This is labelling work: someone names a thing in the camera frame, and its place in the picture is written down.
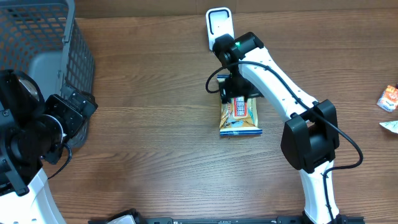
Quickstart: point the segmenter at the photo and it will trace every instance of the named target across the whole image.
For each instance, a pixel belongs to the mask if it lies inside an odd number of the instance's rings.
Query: gray plastic basket
[[[94,58],[75,22],[73,0],[0,0],[0,70],[21,70],[45,100],[68,83],[92,92]],[[84,145],[87,124],[69,142]]]

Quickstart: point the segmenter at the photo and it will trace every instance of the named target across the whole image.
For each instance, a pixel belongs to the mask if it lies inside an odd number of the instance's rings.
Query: wooden table
[[[334,175],[341,213],[398,222],[398,135],[376,106],[398,81],[398,9],[234,15],[236,37],[253,31],[298,86],[331,100],[364,164]],[[262,136],[220,138],[220,99],[205,81],[220,63],[204,16],[79,19],[96,59],[99,108],[85,146],[50,188],[68,223],[129,208],[145,217],[264,218],[299,215],[299,173],[280,150],[283,123],[258,100]],[[345,140],[336,165],[356,162]],[[56,166],[45,165],[48,175]]]

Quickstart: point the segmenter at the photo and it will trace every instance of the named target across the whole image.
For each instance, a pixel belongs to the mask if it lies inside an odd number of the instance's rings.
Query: black base
[[[88,221],[88,224],[107,224],[110,221],[125,215],[132,215],[136,224],[313,224],[308,217],[290,216],[278,218],[205,218],[205,219],[172,219],[172,218],[146,218],[143,219],[135,209],[121,212],[107,220]],[[338,215],[337,224],[365,224],[363,217],[347,217]]]

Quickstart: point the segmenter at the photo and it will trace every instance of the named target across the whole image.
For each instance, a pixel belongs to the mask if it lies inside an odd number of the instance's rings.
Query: food package
[[[398,90],[393,86],[387,86],[377,105],[388,112],[393,112],[398,106]]]
[[[398,121],[381,122],[380,125],[389,131],[398,134]]]
[[[217,80],[223,82],[228,75],[218,75]],[[221,104],[220,136],[241,136],[262,134],[257,127],[256,99],[244,102],[244,97],[231,99],[230,103]]]

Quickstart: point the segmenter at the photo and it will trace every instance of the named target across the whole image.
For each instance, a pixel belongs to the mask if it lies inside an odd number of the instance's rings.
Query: white paper
[[[380,125],[398,134],[398,121],[381,122]]]

